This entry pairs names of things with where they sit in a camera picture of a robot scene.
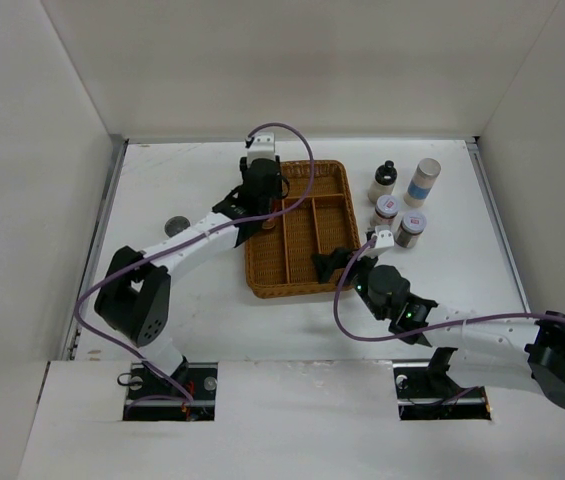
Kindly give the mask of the aluminium table edge rail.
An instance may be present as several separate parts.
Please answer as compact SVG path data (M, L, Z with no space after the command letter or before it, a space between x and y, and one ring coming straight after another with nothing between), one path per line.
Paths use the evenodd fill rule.
M108 161L108 169L104 187L98 205L94 228L87 250L86 261L81 274L76 299L79 299L79 297L84 294L86 290L91 286L96 274L104 236L112 210L113 200L116 194L117 185L119 183L123 162L128 147L128 139L123 135L111 134L109 136L109 139L111 140L112 144L112 153L110 160ZM69 318L67 320L64 337L60 344L58 353L60 360L73 359L75 345L79 340L80 327L74 317L75 306L76 303L74 303L74 305L69 309Z

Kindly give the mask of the brown wicker divided basket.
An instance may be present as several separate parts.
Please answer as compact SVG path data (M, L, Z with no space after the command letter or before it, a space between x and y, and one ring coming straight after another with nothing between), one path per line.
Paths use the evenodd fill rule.
M322 282L312 257L360 247L346 168L337 160L304 160L283 162L281 171L290 189L276 209L293 205L310 176L312 188L300 206L245 243L246 283L262 299L333 292L342 271Z

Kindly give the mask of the satay sauce jar white lid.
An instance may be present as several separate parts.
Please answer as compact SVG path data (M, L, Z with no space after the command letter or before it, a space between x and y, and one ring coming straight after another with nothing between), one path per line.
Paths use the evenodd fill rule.
M372 226L386 225L391 227L400 211L400 204L393 195L381 195L375 203L371 220Z

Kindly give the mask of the black top salt grinder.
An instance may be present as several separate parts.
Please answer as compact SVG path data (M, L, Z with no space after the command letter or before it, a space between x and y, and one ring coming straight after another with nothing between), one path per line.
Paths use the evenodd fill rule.
M185 216L173 216L164 224L164 233L172 238L190 227L190 221Z

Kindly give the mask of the black cap white powder bottle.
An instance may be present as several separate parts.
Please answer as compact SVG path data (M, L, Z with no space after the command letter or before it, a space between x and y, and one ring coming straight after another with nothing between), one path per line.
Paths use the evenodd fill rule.
M391 195L398 178L398 171L391 160L386 160L375 170L367 197L372 204L383 195Z

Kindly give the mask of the dark spice jar white lid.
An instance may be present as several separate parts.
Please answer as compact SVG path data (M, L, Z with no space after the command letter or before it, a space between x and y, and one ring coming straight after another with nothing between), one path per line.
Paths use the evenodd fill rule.
M412 248L427 226L427 219L419 211L406 212L400 222L396 234L396 244L402 248Z

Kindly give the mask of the red sauce bottle yellow cap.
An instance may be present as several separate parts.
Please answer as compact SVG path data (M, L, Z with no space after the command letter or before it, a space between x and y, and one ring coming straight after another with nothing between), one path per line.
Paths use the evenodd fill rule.
M261 225L261 228L264 231L269 231L272 230L276 227L277 225L277 217L272 214L269 218L267 218Z

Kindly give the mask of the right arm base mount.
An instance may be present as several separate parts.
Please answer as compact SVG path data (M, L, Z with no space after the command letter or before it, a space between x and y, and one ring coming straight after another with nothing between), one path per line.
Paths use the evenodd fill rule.
M483 387L461 387L448 375L453 348L438 348L429 360L393 363L398 415L403 421L491 419Z

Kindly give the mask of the blue label bottle silver cap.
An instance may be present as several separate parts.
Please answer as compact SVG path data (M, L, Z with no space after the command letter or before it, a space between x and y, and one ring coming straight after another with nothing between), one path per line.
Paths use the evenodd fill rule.
M420 160L404 194L405 203L413 208L421 207L440 173L441 164L436 159Z

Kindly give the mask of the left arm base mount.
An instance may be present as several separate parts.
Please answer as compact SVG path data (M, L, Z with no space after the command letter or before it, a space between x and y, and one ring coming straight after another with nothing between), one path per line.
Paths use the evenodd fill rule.
M207 422L215 419L218 391L218 364L191 363L181 386L192 397L187 403L183 394L143 364L132 364L121 373L117 384L125 389L123 421L130 422Z

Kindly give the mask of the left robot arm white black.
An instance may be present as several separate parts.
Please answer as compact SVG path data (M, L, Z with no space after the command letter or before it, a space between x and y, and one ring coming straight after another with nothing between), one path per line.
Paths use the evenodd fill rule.
M273 212L288 194L277 154L270 158L240 159L242 184L235 187L196 224L153 247L117 250L108 275L145 260L162 250L185 246L125 273L100 288L94 311L113 330L130 341L157 369L152 386L168 399L186 387L186 359L166 332L171 285L215 255L236 248L262 230L259 217Z

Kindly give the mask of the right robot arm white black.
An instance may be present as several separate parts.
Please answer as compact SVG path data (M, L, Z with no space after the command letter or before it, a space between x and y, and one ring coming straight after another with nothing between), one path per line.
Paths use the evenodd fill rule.
M319 282L342 272L337 286L350 286L373 318L388 324L387 335L340 331L357 342L402 341L433 349L426 384L445 396L458 387L494 386L544 396L565 410L565 315L560 312L500 313L476 316L423 298L393 266L368 255L337 248L314 254Z

